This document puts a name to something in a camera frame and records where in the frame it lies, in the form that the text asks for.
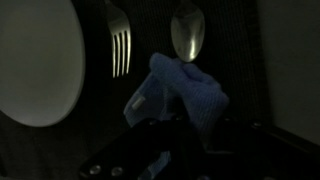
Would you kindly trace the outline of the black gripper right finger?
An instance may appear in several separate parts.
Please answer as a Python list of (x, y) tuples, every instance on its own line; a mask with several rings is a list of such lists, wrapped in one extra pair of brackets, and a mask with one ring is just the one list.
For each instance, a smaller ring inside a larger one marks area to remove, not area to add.
[(320, 180), (320, 146), (260, 121), (224, 118), (195, 180)]

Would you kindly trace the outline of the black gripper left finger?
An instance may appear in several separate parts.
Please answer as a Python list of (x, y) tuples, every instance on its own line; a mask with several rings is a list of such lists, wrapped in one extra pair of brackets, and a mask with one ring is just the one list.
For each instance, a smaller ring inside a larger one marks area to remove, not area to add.
[(174, 150), (188, 128), (185, 120), (144, 119), (87, 159), (79, 180), (136, 180), (162, 152)]

